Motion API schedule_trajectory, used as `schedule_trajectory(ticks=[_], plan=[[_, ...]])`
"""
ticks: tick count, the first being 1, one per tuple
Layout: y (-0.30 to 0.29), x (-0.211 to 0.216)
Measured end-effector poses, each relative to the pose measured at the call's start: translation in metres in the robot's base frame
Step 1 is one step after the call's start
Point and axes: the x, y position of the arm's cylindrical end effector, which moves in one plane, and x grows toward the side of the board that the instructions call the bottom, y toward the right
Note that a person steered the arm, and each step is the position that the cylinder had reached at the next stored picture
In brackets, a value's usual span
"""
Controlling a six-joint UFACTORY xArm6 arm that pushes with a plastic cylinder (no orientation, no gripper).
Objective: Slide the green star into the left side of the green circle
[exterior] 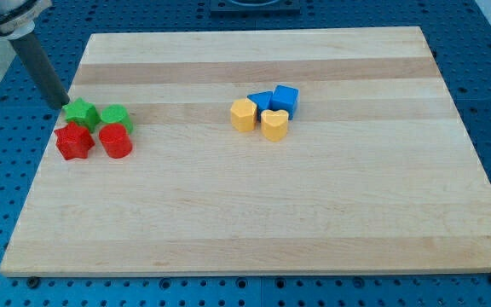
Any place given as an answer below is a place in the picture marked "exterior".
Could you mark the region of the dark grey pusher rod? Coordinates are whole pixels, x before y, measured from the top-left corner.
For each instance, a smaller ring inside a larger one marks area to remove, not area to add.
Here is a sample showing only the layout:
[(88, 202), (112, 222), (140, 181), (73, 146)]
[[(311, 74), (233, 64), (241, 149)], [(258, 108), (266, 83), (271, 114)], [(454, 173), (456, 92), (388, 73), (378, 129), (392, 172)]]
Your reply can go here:
[(34, 32), (12, 39), (10, 44), (34, 84), (52, 109), (62, 109), (70, 98)]

